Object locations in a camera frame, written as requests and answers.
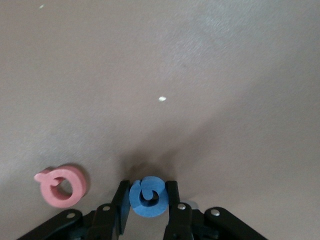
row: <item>blue object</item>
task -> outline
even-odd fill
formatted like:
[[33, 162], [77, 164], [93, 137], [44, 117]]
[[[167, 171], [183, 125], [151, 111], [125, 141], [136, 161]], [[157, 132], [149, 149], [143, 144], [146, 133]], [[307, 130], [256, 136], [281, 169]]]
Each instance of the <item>blue object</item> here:
[[157, 176], [146, 176], [133, 183], [129, 200], [136, 214], [153, 218], [163, 214], [169, 204], [165, 182]]

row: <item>hole in blue ring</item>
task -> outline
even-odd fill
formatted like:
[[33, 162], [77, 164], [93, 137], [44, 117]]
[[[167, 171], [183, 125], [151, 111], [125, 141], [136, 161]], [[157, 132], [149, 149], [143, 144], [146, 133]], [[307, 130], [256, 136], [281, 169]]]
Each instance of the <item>hole in blue ring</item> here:
[[151, 200], [145, 200], [142, 192], [140, 192], [140, 195], [139, 195], [139, 199], [140, 199], [140, 203], [142, 206], [144, 207], [152, 207], [152, 206], [155, 206], [159, 203], [159, 195], [157, 192], [155, 191], [152, 191], [153, 192], [153, 197]]

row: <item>screw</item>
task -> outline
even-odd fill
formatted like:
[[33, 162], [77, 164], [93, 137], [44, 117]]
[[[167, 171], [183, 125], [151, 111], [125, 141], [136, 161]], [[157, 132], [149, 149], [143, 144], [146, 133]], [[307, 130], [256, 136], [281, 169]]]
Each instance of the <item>screw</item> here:
[[186, 205], [184, 205], [183, 203], [179, 203], [178, 204], [178, 209], [185, 210], [186, 209]]
[[75, 215], [76, 215], [76, 214], [74, 214], [73, 212], [71, 212], [71, 213], [69, 213], [69, 214], [66, 216], [66, 218], [67, 218], [67, 219], [72, 219], [72, 218], [75, 217]]
[[216, 217], [220, 216], [220, 212], [217, 209], [211, 209], [211, 214]]
[[109, 210], [110, 210], [110, 206], [104, 206], [104, 207], [102, 208], [102, 210], [103, 210], [103, 211], [109, 211]]

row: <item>metal bolt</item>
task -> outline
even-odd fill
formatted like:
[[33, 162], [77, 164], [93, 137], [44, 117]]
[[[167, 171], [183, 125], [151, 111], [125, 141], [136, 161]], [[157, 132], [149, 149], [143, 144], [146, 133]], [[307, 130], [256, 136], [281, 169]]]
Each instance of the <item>metal bolt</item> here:
[[104, 207], [102, 208], [102, 210], [103, 210], [103, 211], [109, 211], [109, 210], [110, 210], [110, 206], [104, 206]]
[[71, 213], [69, 213], [69, 214], [66, 216], [66, 218], [67, 218], [67, 219], [72, 219], [72, 218], [74, 218], [75, 216], [76, 216], [76, 214], [73, 213], [73, 212], [71, 212]]
[[178, 204], [178, 209], [185, 210], [186, 209], [186, 205], [184, 205], [183, 203], [179, 203]]
[[211, 214], [216, 217], [220, 216], [220, 212], [217, 209], [211, 209]]

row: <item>blue foam letter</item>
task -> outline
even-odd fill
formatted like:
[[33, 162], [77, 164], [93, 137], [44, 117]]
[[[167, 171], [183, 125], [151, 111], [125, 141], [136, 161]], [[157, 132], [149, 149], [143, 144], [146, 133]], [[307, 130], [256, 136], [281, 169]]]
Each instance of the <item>blue foam letter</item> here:
[[163, 214], [169, 204], [165, 182], [157, 176], [146, 176], [133, 183], [129, 200], [136, 214], [152, 218]]

